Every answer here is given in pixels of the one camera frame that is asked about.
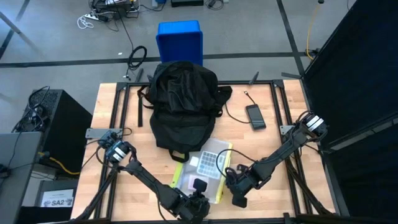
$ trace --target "smartphone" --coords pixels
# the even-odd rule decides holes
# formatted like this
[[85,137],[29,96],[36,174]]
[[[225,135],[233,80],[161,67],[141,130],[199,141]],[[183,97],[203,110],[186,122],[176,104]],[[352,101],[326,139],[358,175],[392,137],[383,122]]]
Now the smartphone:
[[251,126],[254,130],[266,128],[266,123],[262,118],[259,105],[249,105],[246,107],[246,112],[249,115]]

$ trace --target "wooden tabletop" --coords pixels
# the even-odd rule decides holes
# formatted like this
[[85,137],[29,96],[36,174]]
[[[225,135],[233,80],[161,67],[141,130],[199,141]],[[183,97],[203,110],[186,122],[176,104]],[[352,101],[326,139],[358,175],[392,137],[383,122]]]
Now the wooden tabletop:
[[[299,81],[285,80],[285,90],[289,101],[289,108],[292,119],[296,120],[298,115],[307,110],[303,92]],[[99,87],[98,97],[93,115],[92,128],[108,128],[111,118],[111,111],[115,95],[115,83],[104,83]],[[269,85],[232,85],[232,96],[227,102],[231,115],[247,121],[245,106],[250,105],[251,100],[243,93],[247,90],[253,100],[259,105],[267,128],[261,131],[253,131],[250,124],[243,124],[231,119],[226,113],[216,119],[216,126],[211,137],[233,144],[233,148],[239,150],[251,158],[260,159],[274,152],[280,145],[279,131],[275,118],[275,110],[271,97]],[[155,137],[152,134],[149,118],[152,110],[143,109],[144,126],[137,127],[137,87],[131,88],[129,93],[129,104],[127,108],[126,127],[132,129],[133,134],[125,136],[124,140],[129,141],[137,149],[137,156],[142,165],[164,184],[170,184],[175,171],[176,162],[173,161],[168,150],[156,147]],[[278,92],[279,107],[282,118],[285,122],[285,114],[281,97]],[[121,107],[123,104],[123,92],[119,100],[118,116],[116,124],[119,124]],[[86,161],[95,151],[95,144],[87,146],[85,153]],[[314,150],[303,147],[301,157],[308,187],[315,194],[317,199],[334,212],[330,191],[326,182],[320,156]],[[250,165],[250,161],[237,153],[231,155],[231,167],[236,168],[238,164]],[[72,211],[72,218],[79,216],[89,204],[98,189],[101,175],[101,164],[93,158],[87,163],[81,172],[77,188],[75,203]],[[300,206],[304,210],[302,193],[296,184]],[[260,190],[252,189],[246,197],[248,206],[239,208],[231,204],[232,195],[224,187],[224,194],[219,204],[211,204],[210,213],[206,218],[273,218],[282,217],[284,212],[294,216],[287,171],[285,165],[280,164],[272,174],[271,180]],[[108,193],[103,200],[102,217],[106,211]],[[165,218],[174,220],[165,210],[162,210]],[[155,193],[140,183],[135,177],[122,172],[118,175],[116,194],[114,199],[112,221],[129,220],[161,220],[157,209]]]

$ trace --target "concrete floor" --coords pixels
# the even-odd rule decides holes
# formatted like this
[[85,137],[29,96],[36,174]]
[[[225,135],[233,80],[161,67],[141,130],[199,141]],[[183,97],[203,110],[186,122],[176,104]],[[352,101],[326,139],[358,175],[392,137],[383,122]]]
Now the concrete floor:
[[[21,6],[28,1],[23,16],[16,21]],[[317,0],[282,0],[299,52],[304,52],[308,26]],[[150,0],[141,0],[150,6]],[[347,13],[347,1],[325,1],[321,5],[312,28],[310,48],[315,49],[329,38]],[[119,32],[105,24],[90,21],[93,29],[81,30],[76,20],[89,13],[87,0],[0,0],[0,11],[39,47],[45,58],[40,58],[22,39],[14,34],[2,63],[44,62],[64,60],[94,60],[126,58],[131,45],[120,23]],[[230,0],[220,11],[205,6],[171,8],[170,1],[162,12],[142,12],[138,19],[125,19],[134,45],[144,45],[148,57],[158,57],[155,36],[163,21],[198,20],[203,32],[203,53],[269,53],[292,52],[286,29],[276,0]],[[9,33],[0,21],[0,44]],[[310,60],[301,57],[304,68]],[[146,74],[153,74],[158,62],[145,62]],[[9,132],[21,118],[27,98],[33,89],[49,85],[64,89],[90,113],[93,112],[100,83],[125,82],[124,63],[102,65],[71,65],[58,67],[0,68],[0,133]],[[281,72],[298,74],[293,57],[227,58],[204,61],[219,80],[250,80],[259,71],[259,78],[282,78]],[[25,204],[35,199],[40,179],[31,179]]]

